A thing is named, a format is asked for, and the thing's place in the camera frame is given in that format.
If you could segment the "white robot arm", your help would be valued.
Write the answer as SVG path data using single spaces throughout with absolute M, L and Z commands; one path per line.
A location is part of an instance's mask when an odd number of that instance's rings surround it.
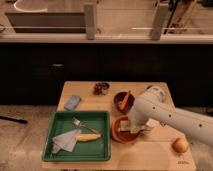
M 165 99 L 166 94 L 159 86 L 151 86 L 138 95 L 128 114 L 131 130 L 154 119 L 213 147 L 213 117 L 170 106 Z

